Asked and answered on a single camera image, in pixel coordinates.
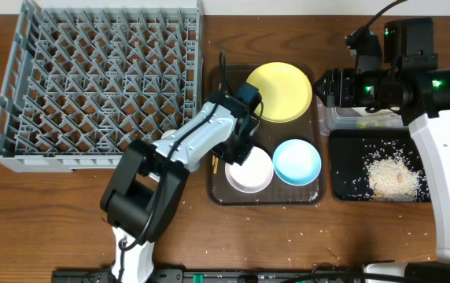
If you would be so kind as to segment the pale green cup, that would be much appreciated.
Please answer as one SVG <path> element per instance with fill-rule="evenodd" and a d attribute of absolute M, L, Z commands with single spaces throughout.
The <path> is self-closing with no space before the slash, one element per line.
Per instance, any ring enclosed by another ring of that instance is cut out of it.
<path fill-rule="evenodd" d="M 171 129 L 171 130 L 167 130 L 165 131 L 162 136 L 161 139 L 165 139 L 165 138 L 174 138 L 174 133 L 176 132 L 175 129 Z"/>

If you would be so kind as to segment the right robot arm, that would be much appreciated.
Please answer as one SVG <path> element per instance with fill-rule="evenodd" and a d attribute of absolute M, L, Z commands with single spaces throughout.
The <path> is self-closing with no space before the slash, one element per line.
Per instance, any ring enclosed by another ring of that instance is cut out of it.
<path fill-rule="evenodd" d="M 313 86 L 330 107 L 397 108 L 421 157 L 436 224 L 437 261 L 371 263 L 362 281 L 450 282 L 450 69 L 395 74 L 327 71 Z"/>

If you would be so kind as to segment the white bowl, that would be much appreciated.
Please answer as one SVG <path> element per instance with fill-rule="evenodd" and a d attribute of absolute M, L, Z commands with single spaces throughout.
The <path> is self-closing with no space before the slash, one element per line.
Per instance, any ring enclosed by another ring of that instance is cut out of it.
<path fill-rule="evenodd" d="M 258 193 L 265 189 L 274 175 L 271 157 L 261 148 L 253 147 L 242 165 L 225 165 L 227 181 L 239 192 Z"/>

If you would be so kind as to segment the green snack wrapper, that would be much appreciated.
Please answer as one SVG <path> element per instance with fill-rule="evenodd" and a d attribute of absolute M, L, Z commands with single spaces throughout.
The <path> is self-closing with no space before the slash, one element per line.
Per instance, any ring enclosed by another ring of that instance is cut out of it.
<path fill-rule="evenodd" d="M 359 119 L 356 122 L 357 129 L 386 128 L 390 126 L 391 123 L 388 119 Z"/>

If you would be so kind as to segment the light blue bowl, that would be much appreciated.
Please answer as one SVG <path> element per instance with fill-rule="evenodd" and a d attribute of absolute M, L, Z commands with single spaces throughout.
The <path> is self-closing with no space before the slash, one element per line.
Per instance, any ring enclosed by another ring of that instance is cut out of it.
<path fill-rule="evenodd" d="M 274 151 L 272 163 L 277 176 L 291 186 L 313 183 L 322 170 L 322 158 L 318 149 L 301 139 L 281 143 Z"/>

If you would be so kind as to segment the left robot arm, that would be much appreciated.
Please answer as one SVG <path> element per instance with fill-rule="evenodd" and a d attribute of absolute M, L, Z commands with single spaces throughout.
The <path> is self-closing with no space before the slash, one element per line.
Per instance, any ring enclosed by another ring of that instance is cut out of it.
<path fill-rule="evenodd" d="M 129 144 L 100 201 L 116 238 L 109 281 L 149 279 L 154 243 L 173 220 L 190 173 L 208 153 L 243 164 L 253 148 L 261 104 L 260 91 L 243 83 L 236 94 L 210 95 L 190 122 L 166 138 Z"/>

